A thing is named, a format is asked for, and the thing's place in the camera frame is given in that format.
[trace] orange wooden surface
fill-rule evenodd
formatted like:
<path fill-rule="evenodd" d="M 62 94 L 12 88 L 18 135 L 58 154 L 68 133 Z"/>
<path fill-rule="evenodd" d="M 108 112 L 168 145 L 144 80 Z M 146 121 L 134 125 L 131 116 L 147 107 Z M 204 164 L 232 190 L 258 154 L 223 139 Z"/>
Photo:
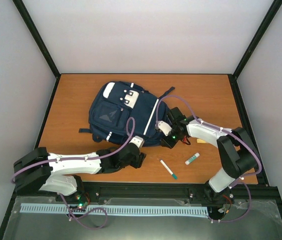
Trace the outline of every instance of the orange wooden surface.
<path fill-rule="evenodd" d="M 174 95 L 183 97 L 196 115 L 204 121 L 227 128 L 241 126 L 227 75 L 205 74 L 63 74 L 40 141 L 50 153 L 84 154 L 99 149 L 117 146 L 106 141 L 95 143 L 91 134 L 78 133 L 79 128 L 88 128 L 88 111 L 100 90 L 109 81 L 121 80 L 141 85 L 156 96 L 171 86 Z M 187 107 L 178 99 L 165 101 L 170 108 L 179 107 L 190 115 Z M 205 183 L 221 167 L 217 148 L 210 144 L 196 143 L 191 146 L 181 142 L 173 149 L 143 147 L 147 156 L 139 169 L 131 166 L 111 174 L 81 174 L 84 181 L 142 182 L 142 183 Z M 190 165 L 185 161 L 200 153 Z M 174 180 L 161 165 L 159 159 L 177 175 Z M 256 184 L 255 176 L 247 177 L 246 183 Z"/>

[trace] white cable tray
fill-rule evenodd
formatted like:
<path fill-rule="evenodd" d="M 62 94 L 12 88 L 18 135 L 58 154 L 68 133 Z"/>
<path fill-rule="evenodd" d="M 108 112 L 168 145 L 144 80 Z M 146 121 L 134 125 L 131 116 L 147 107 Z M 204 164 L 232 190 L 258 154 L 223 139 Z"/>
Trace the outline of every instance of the white cable tray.
<path fill-rule="evenodd" d="M 126 205 L 89 205 L 86 210 L 74 210 L 73 212 L 82 215 L 93 208 L 104 208 L 109 216 L 133 216 L 133 217 L 199 217 L 208 216 L 205 206 L 126 206 Z M 20 213 L 32 214 L 68 214 L 64 204 L 44 204 L 44 203 L 21 203 Z M 104 215 L 101 210 L 90 213 L 91 215 Z"/>

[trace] black metal frame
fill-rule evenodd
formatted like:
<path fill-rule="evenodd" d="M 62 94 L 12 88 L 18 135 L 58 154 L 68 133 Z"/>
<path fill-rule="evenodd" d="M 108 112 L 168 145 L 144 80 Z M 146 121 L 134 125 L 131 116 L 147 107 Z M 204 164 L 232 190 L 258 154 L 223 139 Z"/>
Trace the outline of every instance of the black metal frame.
<path fill-rule="evenodd" d="M 35 144 L 35 147 L 38 147 L 61 74 L 59 73 L 56 65 L 54 64 L 54 61 L 51 55 L 49 54 L 37 28 L 35 27 L 24 3 L 22 2 L 22 0 L 13 0 L 13 2 L 56 78 L 53 92 L 51 94 L 51 98 L 48 107 L 46 109 L 43 123 Z M 268 28 L 271 21 L 273 20 L 275 14 L 278 12 L 281 5 L 282 5 L 282 0 L 273 1 L 260 27 L 258 28 L 255 36 L 253 37 L 250 45 L 248 46 L 241 61 L 239 62 L 235 72 L 233 74 L 228 75 L 233 96 L 238 109 L 238 113 L 242 122 L 242 127 L 246 129 L 246 131 L 250 135 L 255 145 L 256 145 L 255 137 L 244 106 L 244 102 L 237 83 L 237 79 L 240 73 L 242 72 L 243 68 L 245 67 L 246 63 L 248 62 L 249 58 L 251 57 L 253 51 L 255 50 L 258 43 L 260 42 L 266 29 Z M 269 183 L 264 169 L 260 174 L 257 175 L 257 179 L 259 182 L 258 185 L 249 185 L 252 198 L 255 200 L 275 200 L 278 205 L 278 209 L 280 211 L 282 218 L 282 199 L 277 187 L 271 187 L 268 185 Z M 156 198 L 156 199 L 173 198 L 173 199 L 185 199 L 185 200 L 188 199 L 189 201 L 192 201 L 192 203 L 194 203 L 195 200 L 193 199 L 191 200 L 191 198 L 189 198 L 189 194 L 203 187 L 202 184 L 168 184 L 168 183 L 159 184 L 159 183 L 85 182 L 84 185 L 86 186 L 86 189 L 88 189 L 89 195 L 91 196 L 91 200 L 93 202 L 100 202 L 100 201 L 102 202 L 102 200 L 106 198 L 125 197 L 125 198 Z M 235 188 L 232 189 L 232 193 L 237 199 L 248 199 L 248 194 L 244 186 L 241 185 L 236 186 Z M 56 194 L 54 193 L 46 193 L 46 194 L 41 193 L 41 194 L 36 194 L 35 196 L 49 196 L 49 195 L 56 196 Z M 16 195 L 15 193 L 13 193 L 0 227 L 0 240 L 3 238 L 8 223 L 8 219 L 14 204 L 15 197 Z"/>

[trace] navy blue backpack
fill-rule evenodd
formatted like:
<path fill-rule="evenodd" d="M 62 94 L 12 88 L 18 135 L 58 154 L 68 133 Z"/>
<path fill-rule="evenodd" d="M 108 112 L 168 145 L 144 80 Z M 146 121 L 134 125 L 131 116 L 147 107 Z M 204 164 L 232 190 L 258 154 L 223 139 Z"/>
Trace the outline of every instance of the navy blue backpack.
<path fill-rule="evenodd" d="M 162 96 L 156 97 L 141 86 L 123 81 L 111 81 L 105 84 L 89 111 L 90 128 L 81 128 L 80 133 L 91 133 L 92 139 L 114 144 L 123 144 L 128 136 L 126 123 L 129 117 L 135 119 L 134 136 L 144 139 L 144 147 L 159 146 L 164 134 L 155 129 L 156 106 L 158 101 L 175 88 L 171 87 Z M 158 111 L 158 121 L 167 120 L 169 108 L 163 101 Z"/>

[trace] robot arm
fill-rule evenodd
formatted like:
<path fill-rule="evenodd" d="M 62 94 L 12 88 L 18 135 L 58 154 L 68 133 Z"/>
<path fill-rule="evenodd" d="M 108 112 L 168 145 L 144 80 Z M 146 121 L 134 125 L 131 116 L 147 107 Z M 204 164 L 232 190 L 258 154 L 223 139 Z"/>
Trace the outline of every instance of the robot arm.
<path fill-rule="evenodd" d="M 128 165 L 140 168 L 146 156 L 139 150 L 143 143 L 142 138 L 135 136 L 121 151 L 104 158 L 97 157 L 112 153 L 112 148 L 82 155 L 48 153 L 45 147 L 36 148 L 14 163 L 15 173 L 40 161 L 56 161 L 44 163 L 17 175 L 15 191 L 18 194 L 50 191 L 65 196 L 71 195 L 77 191 L 80 178 L 68 175 L 114 173 Z"/>
<path fill-rule="evenodd" d="M 219 149 L 222 168 L 206 183 L 205 196 L 209 201 L 213 202 L 224 189 L 242 174 L 257 167 L 257 162 L 250 152 L 225 132 L 201 124 L 200 118 L 200 122 L 198 122 L 192 116 L 185 117 L 177 107 L 170 110 L 168 117 L 172 122 L 172 127 L 164 122 L 158 122 L 158 128 L 165 134 L 162 139 L 162 146 L 172 148 L 178 141 L 193 137 L 203 139 Z M 224 130 L 233 133 L 245 142 L 254 153 L 259 155 L 243 128 L 224 128 Z"/>

